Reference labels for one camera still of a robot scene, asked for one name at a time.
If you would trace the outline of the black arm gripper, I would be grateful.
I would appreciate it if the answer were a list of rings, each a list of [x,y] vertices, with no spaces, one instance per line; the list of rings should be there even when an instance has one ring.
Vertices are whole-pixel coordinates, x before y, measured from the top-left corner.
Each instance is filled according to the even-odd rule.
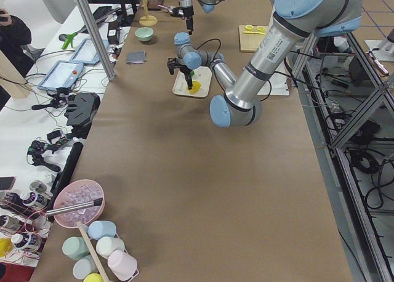
[[[194,8],[193,6],[187,6],[187,7],[177,6],[173,8],[172,16],[180,17],[183,19],[192,18],[194,16]]]

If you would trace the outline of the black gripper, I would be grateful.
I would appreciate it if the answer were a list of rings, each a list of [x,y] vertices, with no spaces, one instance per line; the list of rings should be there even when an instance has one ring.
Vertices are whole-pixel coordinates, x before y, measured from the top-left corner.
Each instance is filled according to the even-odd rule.
[[[186,65],[180,65],[180,71],[185,75],[185,80],[187,82],[187,89],[193,88],[193,80],[192,76],[194,75],[194,71],[187,67]]]

